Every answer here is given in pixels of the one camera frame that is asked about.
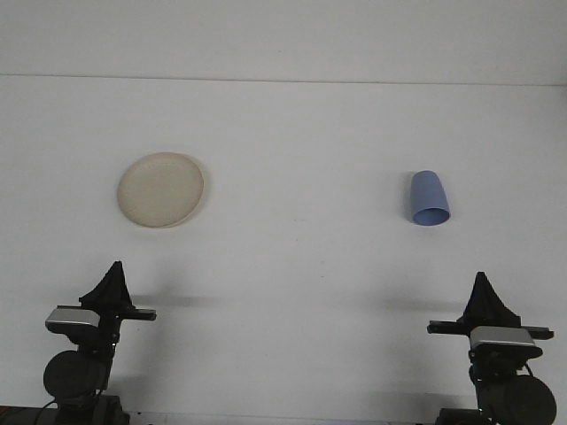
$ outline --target cable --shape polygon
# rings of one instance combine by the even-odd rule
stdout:
[[[43,411],[48,407],[51,406],[53,403],[55,403],[55,398],[50,401],[47,405],[45,405],[44,407],[42,407],[41,409],[39,409],[39,412],[37,413],[37,415],[35,416],[34,419],[34,425],[37,425],[37,422],[39,422],[39,417],[42,415]]]

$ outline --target paper plate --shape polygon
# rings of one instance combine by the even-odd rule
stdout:
[[[191,214],[203,194],[203,174],[189,157],[160,152],[139,159],[118,185],[124,215],[147,228],[168,228]]]

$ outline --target upside-down cup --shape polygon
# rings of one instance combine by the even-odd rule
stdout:
[[[420,171],[411,181],[411,218],[421,226],[436,226],[451,216],[447,196],[439,177],[432,171]]]

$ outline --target cup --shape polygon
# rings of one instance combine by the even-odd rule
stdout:
[[[441,224],[451,216],[439,177],[430,170],[415,173],[411,180],[411,218],[421,226]]]

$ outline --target white backdrop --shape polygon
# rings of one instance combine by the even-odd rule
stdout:
[[[0,77],[0,400],[48,399],[70,346],[43,321],[122,259],[153,323],[125,322],[111,391],[129,410],[432,421],[474,406],[467,340],[429,336],[487,272],[567,383],[563,88]],[[140,228],[115,202],[154,151],[206,171],[198,213]],[[411,173],[453,217],[408,221]]]
[[[3,0],[0,73],[567,83],[564,0]]]

